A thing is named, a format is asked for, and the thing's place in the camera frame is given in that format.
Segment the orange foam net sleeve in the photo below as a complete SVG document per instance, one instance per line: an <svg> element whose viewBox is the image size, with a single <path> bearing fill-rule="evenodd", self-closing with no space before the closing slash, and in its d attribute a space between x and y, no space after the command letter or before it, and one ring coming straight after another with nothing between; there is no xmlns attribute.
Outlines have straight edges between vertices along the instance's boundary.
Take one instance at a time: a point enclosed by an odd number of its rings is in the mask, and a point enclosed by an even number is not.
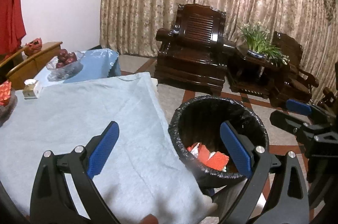
<svg viewBox="0 0 338 224"><path fill-rule="evenodd" d="M204 164L206 167L210 167L213 170L226 172L226 166L230 158L222 152L210 152L208 148L200 143L200 151L198 161Z"/></svg>

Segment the foil wrapper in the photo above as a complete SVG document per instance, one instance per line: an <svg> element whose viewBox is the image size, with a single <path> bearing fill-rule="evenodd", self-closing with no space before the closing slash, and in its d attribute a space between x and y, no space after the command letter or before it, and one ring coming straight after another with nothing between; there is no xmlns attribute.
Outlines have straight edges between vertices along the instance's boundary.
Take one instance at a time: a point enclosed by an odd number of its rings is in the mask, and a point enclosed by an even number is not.
<svg viewBox="0 0 338 224"><path fill-rule="evenodd" d="M195 143L192 146L188 147L189 152L198 159L200 151L200 143Z"/></svg>

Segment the black lined trash bin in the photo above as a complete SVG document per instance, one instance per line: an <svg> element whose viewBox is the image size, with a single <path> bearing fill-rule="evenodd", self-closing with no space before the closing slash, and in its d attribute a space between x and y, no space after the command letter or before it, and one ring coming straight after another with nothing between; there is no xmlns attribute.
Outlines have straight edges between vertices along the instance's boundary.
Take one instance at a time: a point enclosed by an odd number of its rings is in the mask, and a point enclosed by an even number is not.
<svg viewBox="0 0 338 224"><path fill-rule="evenodd" d="M200 188L220 188L246 179L230 161L226 171L214 170L198 161L187 147L202 143L211 152L229 152L221 140L220 127L225 121L245 135L254 146L269 148L269 137L261 119L243 104L228 98L198 96L181 104L168 126L172 144Z"/></svg>

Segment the dark wooden side table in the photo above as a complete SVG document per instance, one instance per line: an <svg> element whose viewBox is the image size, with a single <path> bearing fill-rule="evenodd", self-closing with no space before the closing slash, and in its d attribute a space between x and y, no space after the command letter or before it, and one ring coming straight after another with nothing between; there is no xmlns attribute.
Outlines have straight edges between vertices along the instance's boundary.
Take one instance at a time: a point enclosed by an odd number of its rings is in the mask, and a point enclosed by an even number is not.
<svg viewBox="0 0 338 224"><path fill-rule="evenodd" d="M268 99L275 78L282 72L283 65L275 66L265 59L243 55L240 51L227 56L227 80L232 92L245 93Z"/></svg>

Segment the green potted plant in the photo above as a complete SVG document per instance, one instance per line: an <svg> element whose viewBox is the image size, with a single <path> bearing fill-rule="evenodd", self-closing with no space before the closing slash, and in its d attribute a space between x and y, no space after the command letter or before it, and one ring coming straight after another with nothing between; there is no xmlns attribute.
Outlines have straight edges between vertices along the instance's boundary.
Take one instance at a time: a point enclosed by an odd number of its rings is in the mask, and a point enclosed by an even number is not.
<svg viewBox="0 0 338 224"><path fill-rule="evenodd" d="M272 65L287 65L289 57L270 41L270 31L262 23L244 23L238 27L248 50L264 56Z"/></svg>

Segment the light blue towel tablecloth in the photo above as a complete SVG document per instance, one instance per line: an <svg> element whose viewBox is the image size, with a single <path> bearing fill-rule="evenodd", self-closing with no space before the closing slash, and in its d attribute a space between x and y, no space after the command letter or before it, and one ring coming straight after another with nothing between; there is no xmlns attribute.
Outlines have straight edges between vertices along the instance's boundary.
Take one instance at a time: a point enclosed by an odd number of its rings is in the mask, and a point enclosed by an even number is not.
<svg viewBox="0 0 338 224"><path fill-rule="evenodd" d="M1 127L1 182L23 215L43 153L84 146L111 121L119 138L93 181L121 223L148 214L160 223L199 223L215 209L172 145L149 73L53 85L37 99L16 96Z"/></svg>

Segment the small tissue box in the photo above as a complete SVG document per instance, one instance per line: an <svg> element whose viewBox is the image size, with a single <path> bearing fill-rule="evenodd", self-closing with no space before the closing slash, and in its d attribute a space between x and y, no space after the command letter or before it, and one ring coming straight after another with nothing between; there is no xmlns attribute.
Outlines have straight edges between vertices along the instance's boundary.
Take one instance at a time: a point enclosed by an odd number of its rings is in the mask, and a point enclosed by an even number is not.
<svg viewBox="0 0 338 224"><path fill-rule="evenodd" d="M38 99L41 95L43 86L41 83L33 78L24 81L24 89L22 91L24 99Z"/></svg>

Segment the red gift packet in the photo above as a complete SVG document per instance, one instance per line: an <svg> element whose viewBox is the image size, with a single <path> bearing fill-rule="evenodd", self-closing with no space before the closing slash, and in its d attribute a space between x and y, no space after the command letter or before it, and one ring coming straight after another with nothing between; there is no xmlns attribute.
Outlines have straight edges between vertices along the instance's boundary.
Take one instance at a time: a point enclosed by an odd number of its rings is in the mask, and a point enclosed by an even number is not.
<svg viewBox="0 0 338 224"><path fill-rule="evenodd" d="M11 82L9 80L0 85L0 106L7 106L11 98Z"/></svg>

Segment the glass fruit bowl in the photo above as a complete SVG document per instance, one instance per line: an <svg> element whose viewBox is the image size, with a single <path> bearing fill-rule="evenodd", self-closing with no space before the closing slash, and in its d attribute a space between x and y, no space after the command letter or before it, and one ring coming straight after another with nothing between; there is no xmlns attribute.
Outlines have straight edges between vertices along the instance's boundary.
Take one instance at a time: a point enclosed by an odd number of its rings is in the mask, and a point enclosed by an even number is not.
<svg viewBox="0 0 338 224"><path fill-rule="evenodd" d="M77 75L83 69L81 60L84 57L84 53L75 51L72 52L72 55L76 56L75 58L71 57L72 60L68 60L69 58L67 57L67 59L62 62L55 56L47 63L46 68L50 72L47 76L49 81L67 80Z"/></svg>

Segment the wooden tv cabinet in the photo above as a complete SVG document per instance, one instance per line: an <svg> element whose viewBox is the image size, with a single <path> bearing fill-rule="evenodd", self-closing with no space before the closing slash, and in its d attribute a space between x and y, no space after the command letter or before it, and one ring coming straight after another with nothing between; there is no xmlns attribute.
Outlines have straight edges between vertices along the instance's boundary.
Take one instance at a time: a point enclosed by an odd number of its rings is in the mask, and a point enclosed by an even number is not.
<svg viewBox="0 0 338 224"><path fill-rule="evenodd" d="M8 59L1 62L1 83L9 80L15 90L22 90L24 88L24 81L34 78L58 54L62 44L62 42L47 42L42 45L42 49L39 52L15 64L15 57L25 50L25 48L21 48Z"/></svg>

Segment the red apples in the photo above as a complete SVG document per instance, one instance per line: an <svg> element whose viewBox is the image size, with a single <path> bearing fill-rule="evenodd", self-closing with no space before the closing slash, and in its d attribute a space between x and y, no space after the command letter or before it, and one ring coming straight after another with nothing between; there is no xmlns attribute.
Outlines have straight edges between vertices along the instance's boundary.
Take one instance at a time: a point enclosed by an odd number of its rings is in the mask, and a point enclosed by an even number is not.
<svg viewBox="0 0 338 224"><path fill-rule="evenodd" d="M75 52L68 53L66 49L61 49L57 55L58 62L56 68L63 68L73 62L77 61Z"/></svg>

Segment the blue plastic table cover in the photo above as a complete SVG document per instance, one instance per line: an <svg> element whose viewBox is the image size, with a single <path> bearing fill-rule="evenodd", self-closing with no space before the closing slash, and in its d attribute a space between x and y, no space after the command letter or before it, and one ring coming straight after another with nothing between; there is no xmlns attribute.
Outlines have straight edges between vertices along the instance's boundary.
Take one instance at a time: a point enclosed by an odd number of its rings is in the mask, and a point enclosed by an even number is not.
<svg viewBox="0 0 338 224"><path fill-rule="evenodd" d="M121 76L119 54L111 49L87 50L81 59L81 65L78 74L64 80L53 78L50 75L51 71L47 70L46 67L43 67L34 79L38 80L43 87L48 87L55 84Z"/></svg>

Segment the red woven basket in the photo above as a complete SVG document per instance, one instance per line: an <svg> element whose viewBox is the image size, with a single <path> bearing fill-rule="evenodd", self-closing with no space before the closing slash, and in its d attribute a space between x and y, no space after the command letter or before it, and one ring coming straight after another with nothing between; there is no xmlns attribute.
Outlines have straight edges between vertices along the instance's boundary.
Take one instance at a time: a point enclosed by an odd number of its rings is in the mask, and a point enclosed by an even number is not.
<svg viewBox="0 0 338 224"><path fill-rule="evenodd" d="M24 53L26 56L31 57L34 54L40 52L42 49L42 40L41 38L36 38L33 41L26 44Z"/></svg>

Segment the red cloth cover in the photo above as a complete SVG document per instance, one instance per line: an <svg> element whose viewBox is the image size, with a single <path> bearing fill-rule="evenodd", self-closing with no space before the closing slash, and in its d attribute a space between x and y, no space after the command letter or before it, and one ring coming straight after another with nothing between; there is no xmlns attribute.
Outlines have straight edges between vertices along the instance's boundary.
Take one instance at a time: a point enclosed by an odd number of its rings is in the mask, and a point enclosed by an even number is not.
<svg viewBox="0 0 338 224"><path fill-rule="evenodd" d="M0 7L0 52L9 55L19 49L26 35L21 0L1 0Z"/></svg>

